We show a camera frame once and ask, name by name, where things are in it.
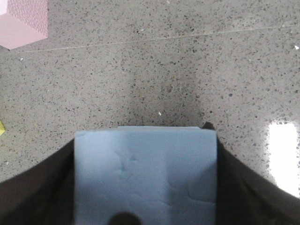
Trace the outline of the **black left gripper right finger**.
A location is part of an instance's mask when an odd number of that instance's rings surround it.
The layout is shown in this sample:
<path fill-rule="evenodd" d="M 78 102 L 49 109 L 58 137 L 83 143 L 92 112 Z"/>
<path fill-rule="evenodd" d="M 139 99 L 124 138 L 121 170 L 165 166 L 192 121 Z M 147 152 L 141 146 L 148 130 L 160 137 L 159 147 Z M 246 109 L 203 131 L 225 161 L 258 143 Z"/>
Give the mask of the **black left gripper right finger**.
<path fill-rule="evenodd" d="M 217 140 L 217 225 L 298 225 L 300 200 L 270 182 Z"/>

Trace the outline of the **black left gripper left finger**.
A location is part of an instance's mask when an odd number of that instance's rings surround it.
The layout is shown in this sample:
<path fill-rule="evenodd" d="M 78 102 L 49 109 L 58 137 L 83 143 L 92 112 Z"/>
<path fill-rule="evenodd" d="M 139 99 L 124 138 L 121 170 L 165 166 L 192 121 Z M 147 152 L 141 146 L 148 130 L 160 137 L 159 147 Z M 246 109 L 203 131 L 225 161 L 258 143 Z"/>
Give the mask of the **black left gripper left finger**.
<path fill-rule="evenodd" d="M 2 225 L 71 225 L 74 141 L 34 167 L 0 183 Z"/>

